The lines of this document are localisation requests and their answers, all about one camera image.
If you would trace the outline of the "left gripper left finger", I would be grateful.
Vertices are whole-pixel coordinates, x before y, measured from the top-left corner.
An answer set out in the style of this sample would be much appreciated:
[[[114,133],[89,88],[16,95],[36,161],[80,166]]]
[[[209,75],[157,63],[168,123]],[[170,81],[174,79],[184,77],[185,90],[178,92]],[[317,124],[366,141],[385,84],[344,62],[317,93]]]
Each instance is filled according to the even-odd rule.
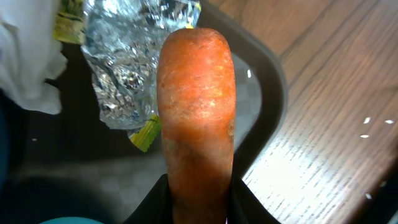
[[[172,199],[167,174],[153,188],[123,224],[173,224]]]

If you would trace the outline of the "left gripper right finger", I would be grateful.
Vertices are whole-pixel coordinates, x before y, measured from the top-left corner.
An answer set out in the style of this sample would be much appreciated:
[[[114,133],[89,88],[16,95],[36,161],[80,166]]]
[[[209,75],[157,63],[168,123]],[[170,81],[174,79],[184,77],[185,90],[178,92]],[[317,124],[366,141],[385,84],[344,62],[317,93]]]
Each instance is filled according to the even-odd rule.
[[[261,204],[248,186],[236,176],[228,194],[227,224],[280,224]]]

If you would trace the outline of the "light blue bowl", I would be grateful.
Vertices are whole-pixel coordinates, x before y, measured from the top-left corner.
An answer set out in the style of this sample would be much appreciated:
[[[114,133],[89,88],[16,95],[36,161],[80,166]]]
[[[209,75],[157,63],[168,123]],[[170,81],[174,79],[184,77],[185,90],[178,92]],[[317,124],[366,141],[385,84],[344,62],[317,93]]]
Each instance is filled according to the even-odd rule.
[[[40,224],[103,224],[99,221],[83,217],[61,217],[47,220]]]

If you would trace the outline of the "orange carrot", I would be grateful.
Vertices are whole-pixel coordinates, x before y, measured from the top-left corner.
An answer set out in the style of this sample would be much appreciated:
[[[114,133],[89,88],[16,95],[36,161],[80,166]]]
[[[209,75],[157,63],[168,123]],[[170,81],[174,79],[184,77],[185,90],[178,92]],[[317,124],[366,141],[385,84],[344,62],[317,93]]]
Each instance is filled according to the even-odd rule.
[[[157,106],[175,223],[224,223],[233,171],[236,84],[226,39],[180,29],[162,46]]]

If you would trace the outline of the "dark blue plate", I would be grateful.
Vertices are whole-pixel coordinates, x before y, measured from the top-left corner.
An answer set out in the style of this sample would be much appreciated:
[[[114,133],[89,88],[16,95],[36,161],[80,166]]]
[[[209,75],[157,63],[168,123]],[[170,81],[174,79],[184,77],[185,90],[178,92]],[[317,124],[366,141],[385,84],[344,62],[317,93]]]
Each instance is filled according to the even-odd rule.
[[[8,168],[8,160],[9,160],[9,139],[7,135],[7,126],[4,115],[3,107],[1,106],[0,110],[0,169],[1,169],[1,189],[4,185],[4,182],[7,177],[7,168]]]

